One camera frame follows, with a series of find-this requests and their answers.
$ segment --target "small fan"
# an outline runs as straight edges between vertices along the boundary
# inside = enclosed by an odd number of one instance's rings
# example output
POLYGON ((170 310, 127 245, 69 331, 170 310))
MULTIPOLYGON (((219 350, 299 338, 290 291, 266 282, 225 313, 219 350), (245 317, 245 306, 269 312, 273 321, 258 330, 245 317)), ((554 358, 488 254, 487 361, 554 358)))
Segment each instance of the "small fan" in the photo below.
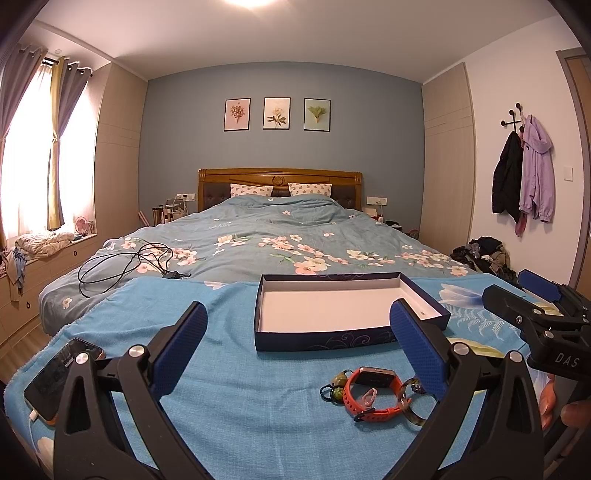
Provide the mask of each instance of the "small fan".
POLYGON ((78 217, 74 221, 74 228, 76 229, 76 233, 79 233, 80 235, 84 235, 84 234, 88 233, 88 230, 90 229, 90 225, 88 223, 88 220, 86 220, 84 217, 78 217))

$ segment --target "white ceiling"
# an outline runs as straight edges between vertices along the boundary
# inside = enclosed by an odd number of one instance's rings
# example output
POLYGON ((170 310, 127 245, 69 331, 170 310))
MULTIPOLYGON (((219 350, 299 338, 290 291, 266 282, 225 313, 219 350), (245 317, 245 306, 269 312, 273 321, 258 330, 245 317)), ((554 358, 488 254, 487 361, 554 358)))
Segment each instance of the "white ceiling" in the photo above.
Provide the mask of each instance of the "white ceiling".
POLYGON ((252 10, 224 0, 50 0, 37 18, 148 79, 283 60, 423 82, 555 14, 547 0, 276 0, 252 10))

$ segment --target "metal screw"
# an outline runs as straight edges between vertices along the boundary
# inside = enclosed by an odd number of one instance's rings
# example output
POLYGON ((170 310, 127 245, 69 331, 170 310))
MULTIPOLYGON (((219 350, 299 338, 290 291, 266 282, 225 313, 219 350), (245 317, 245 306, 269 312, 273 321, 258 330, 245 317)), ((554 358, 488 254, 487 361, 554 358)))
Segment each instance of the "metal screw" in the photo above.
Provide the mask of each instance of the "metal screw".
POLYGON ((78 365, 85 364, 88 361, 88 353, 82 352, 76 356, 76 363, 78 365))
POLYGON ((456 352, 458 355, 467 355, 470 349, 465 343, 456 343, 453 346, 453 351, 456 352))
POLYGON ((131 347, 129 349, 129 356, 132 356, 134 358, 142 356, 145 352, 145 349, 143 346, 141 345, 134 345, 133 347, 131 347))
POLYGON ((519 362, 521 362, 523 360, 523 356, 519 353, 516 352, 515 350, 513 350, 510 354, 509 354, 509 358, 514 361, 516 364, 518 364, 519 362))

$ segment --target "coat rack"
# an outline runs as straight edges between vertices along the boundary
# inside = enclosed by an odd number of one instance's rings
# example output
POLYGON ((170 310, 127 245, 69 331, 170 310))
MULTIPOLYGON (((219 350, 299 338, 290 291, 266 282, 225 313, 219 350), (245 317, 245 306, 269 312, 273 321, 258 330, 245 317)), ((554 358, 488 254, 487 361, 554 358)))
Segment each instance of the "coat rack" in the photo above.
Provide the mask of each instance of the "coat rack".
MULTIPOLYGON (((521 104, 520 104, 519 102, 517 102, 517 103, 515 104, 515 106, 517 107, 517 109, 518 109, 518 110, 519 110, 519 112, 521 113, 521 108, 522 108, 522 107, 521 107, 521 104)), ((516 125, 517 125, 517 124, 520 124, 520 123, 521 123, 521 120, 515 120, 515 112, 514 112, 513 110, 509 110, 509 115, 511 115, 511 116, 513 117, 513 121, 512 121, 512 122, 505 122, 504 120, 501 120, 501 125, 502 125, 503 127, 506 127, 507 125, 513 125, 513 130, 514 130, 515 132, 517 132, 517 127, 516 127, 516 125)), ((521 126, 519 127, 519 131, 523 133, 523 130, 524 130, 524 126, 523 126, 523 125, 521 125, 521 126)))

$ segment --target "purple jacket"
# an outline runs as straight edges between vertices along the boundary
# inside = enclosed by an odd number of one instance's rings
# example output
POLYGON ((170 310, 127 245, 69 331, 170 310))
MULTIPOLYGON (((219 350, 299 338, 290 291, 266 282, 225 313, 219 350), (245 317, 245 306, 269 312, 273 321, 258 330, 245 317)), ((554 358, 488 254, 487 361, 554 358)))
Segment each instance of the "purple jacket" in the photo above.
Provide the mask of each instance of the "purple jacket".
POLYGON ((554 216, 554 167, 550 158, 552 142, 538 119, 529 115, 523 132, 523 167, 519 209, 542 222, 554 216))

